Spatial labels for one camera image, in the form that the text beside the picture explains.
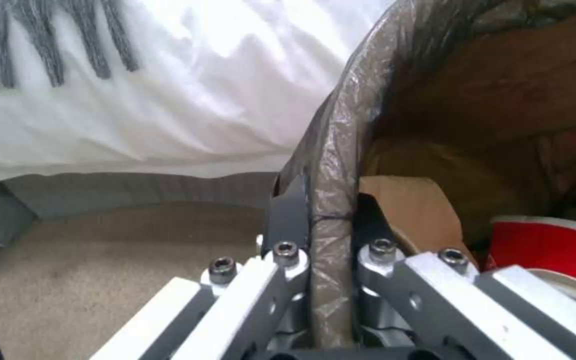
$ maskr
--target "gray metal bar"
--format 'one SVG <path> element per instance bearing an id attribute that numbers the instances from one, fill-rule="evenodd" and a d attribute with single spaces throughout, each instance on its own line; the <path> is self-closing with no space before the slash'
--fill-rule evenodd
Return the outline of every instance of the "gray metal bar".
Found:
<path id="1" fill-rule="evenodd" d="M 478 359 L 569 358 L 434 253 L 396 262 L 386 272 L 359 268 L 358 276 L 430 346 L 457 342 Z"/>
<path id="2" fill-rule="evenodd" d="M 576 359 L 576 301 L 520 266 L 480 275 L 475 285 Z"/>

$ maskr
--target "hole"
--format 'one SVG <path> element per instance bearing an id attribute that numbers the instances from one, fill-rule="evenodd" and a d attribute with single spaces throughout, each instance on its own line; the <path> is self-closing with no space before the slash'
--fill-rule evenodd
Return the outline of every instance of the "hole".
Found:
<path id="1" fill-rule="evenodd" d="M 229 268 L 233 265 L 233 259 L 230 257 L 220 257 L 214 261 L 214 267 L 217 269 Z"/>
<path id="2" fill-rule="evenodd" d="M 242 360 L 248 360 L 250 358 L 253 357 L 253 355 L 255 355 L 255 353 L 257 352 L 257 344 L 255 344 L 254 342 L 252 344 L 250 344 L 249 347 L 247 347 L 246 351 L 244 352 L 243 356 L 241 357 Z"/>
<path id="3" fill-rule="evenodd" d="M 457 350 L 466 360 L 475 360 L 474 355 L 471 354 L 471 352 L 468 351 L 468 349 L 463 346 L 461 342 L 452 336 L 446 336 L 443 338 L 443 346 Z"/>
<path id="4" fill-rule="evenodd" d="M 416 294 L 416 292 L 410 292 L 410 306 L 414 310 L 421 312 L 421 296 Z"/>
<path id="5" fill-rule="evenodd" d="M 391 247 L 391 241 L 388 239 L 377 239 L 373 242 L 373 245 L 377 249 L 384 250 Z"/>
<path id="6" fill-rule="evenodd" d="M 443 255 L 449 260 L 454 260 L 455 262 L 459 262 L 464 259 L 464 254 L 461 251 L 457 251 L 452 248 L 445 249 L 443 251 Z"/>
<path id="7" fill-rule="evenodd" d="M 272 301 L 270 301 L 270 308 L 268 309 L 268 313 L 272 315 L 275 313 L 276 309 L 277 309 L 277 299 L 273 297 Z"/>
<path id="8" fill-rule="evenodd" d="M 297 360 L 297 358 L 289 353 L 275 353 L 268 360 Z"/>
<path id="9" fill-rule="evenodd" d="M 278 248 L 279 251 L 281 251 L 282 253 L 285 253 L 286 251 L 292 251 L 292 250 L 293 250 L 293 244 L 291 244 L 291 243 L 281 243 L 281 244 L 279 244 L 279 246 L 277 246 L 277 248 Z"/>
<path id="10" fill-rule="evenodd" d="M 429 350 L 415 350 L 408 354 L 407 360 L 441 360 L 441 357 Z"/>

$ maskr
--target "screw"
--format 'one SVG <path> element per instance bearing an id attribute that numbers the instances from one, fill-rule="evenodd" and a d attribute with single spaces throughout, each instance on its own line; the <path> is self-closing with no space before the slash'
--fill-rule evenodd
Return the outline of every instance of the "screw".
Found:
<path id="1" fill-rule="evenodd" d="M 456 272 L 461 275 L 466 274 L 466 269 L 468 269 L 468 259 L 460 250 L 452 247 L 447 247 L 440 250 L 437 253 L 439 259 L 446 263 L 448 266 L 453 268 Z"/>
<path id="2" fill-rule="evenodd" d="M 292 267 L 299 264 L 299 247 L 293 241 L 282 241 L 272 247 L 272 258 L 280 267 Z"/>
<path id="3" fill-rule="evenodd" d="M 229 284 L 237 276 L 237 264 L 230 256 L 218 257 L 208 265 L 208 275 L 212 283 Z"/>
<path id="4" fill-rule="evenodd" d="M 378 263 L 390 263 L 395 261 L 397 246 L 389 239 L 375 239 L 368 246 L 370 259 Z"/>

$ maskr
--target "metal frame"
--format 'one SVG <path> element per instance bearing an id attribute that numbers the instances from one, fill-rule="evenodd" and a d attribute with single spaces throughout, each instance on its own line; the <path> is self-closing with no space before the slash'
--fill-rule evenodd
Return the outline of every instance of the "metal frame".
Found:
<path id="1" fill-rule="evenodd" d="M 457 342 L 475 358 L 491 360 L 568 358 L 433 253 L 377 271 L 359 267 L 358 277 L 430 346 Z"/>
<path id="2" fill-rule="evenodd" d="M 90 359 L 166 359 L 193 331 L 213 299 L 209 287 L 175 277 Z"/>
<path id="3" fill-rule="evenodd" d="M 265 349 L 290 298 L 284 271 L 270 261 L 248 260 L 172 360 L 240 360 Z"/>

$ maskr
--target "white metal bar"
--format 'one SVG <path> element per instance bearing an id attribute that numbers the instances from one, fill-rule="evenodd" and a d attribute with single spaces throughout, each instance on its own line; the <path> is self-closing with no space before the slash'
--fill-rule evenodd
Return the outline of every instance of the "white metal bar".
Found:
<path id="1" fill-rule="evenodd" d="M 173 360 L 240 360 L 265 350 L 289 301 L 284 271 L 270 261 L 248 260 Z"/>
<path id="2" fill-rule="evenodd" d="M 475 284 L 576 359 L 576 301 L 520 266 L 481 275 Z"/>
<path id="3" fill-rule="evenodd" d="M 213 294 L 207 287 L 172 278 L 90 359 L 166 359 L 212 303 Z"/>

